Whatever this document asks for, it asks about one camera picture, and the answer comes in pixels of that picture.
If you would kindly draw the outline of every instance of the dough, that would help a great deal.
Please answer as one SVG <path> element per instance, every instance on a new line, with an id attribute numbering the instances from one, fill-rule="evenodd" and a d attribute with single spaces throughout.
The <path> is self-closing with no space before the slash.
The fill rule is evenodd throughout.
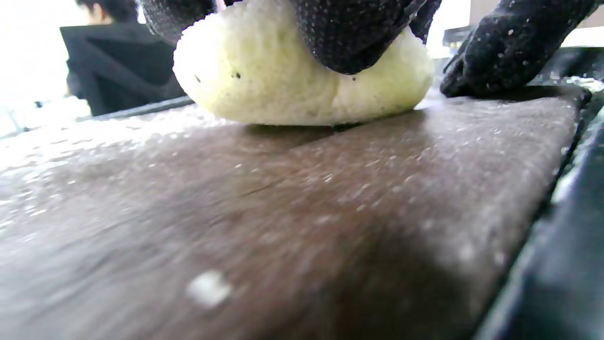
<path id="1" fill-rule="evenodd" d="M 354 76 L 317 62 L 287 0 L 246 0 L 183 31 L 174 73 L 201 107 L 265 125 L 337 125 L 411 110 L 434 64 L 409 28 L 371 68 Z"/>

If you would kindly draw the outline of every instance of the black glove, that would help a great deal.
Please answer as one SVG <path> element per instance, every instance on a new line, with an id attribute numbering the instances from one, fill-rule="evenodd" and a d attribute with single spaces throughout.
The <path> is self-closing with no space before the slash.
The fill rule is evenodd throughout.
<path id="1" fill-rule="evenodd" d="M 599 2 L 502 0 L 446 66 L 440 91 L 486 96 L 524 86 Z"/>
<path id="2" fill-rule="evenodd" d="M 425 44 L 442 0 L 288 1 L 297 9 L 298 26 L 315 58 L 333 71 L 356 74 L 373 66 L 407 26 Z M 213 0 L 139 2 L 152 30 L 174 44 L 183 29 L 216 8 Z"/>

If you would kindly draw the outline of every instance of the floured surface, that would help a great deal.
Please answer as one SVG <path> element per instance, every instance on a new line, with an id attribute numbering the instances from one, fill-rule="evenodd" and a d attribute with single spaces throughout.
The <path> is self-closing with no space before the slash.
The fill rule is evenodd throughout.
<path id="1" fill-rule="evenodd" d="M 557 91 L 335 135 L 198 123 L 129 149 L 99 134 L 53 168 L 4 168 L 0 333 L 459 338 L 573 137 L 580 92 Z"/>

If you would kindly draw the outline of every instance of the dough piece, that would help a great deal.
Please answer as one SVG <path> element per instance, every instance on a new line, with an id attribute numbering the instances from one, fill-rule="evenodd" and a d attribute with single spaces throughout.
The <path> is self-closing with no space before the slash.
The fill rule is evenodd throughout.
<path id="1" fill-rule="evenodd" d="M 331 71 L 304 44 L 287 0 L 246 0 L 183 31 L 174 52 L 183 90 L 213 114 L 265 125 L 337 125 L 413 109 L 434 64 L 409 28 L 371 68 Z"/>

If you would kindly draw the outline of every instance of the person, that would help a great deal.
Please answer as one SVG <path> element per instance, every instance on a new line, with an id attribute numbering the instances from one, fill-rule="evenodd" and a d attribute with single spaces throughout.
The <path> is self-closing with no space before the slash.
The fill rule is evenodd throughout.
<path id="1" fill-rule="evenodd" d="M 75 4 L 86 16 L 88 25 L 138 22 L 138 4 L 135 0 L 75 0 Z M 71 71 L 67 75 L 66 95 L 85 99 L 80 81 Z"/>
<path id="2" fill-rule="evenodd" d="M 139 1 L 150 28 L 172 43 L 216 8 L 212 0 Z M 241 0 L 218 1 L 229 6 Z M 405 27 L 425 43 L 442 0 L 289 1 L 316 59 L 333 71 L 356 74 L 375 64 Z M 485 96 L 524 86 L 602 2 L 501 0 L 451 59 L 440 91 Z"/>

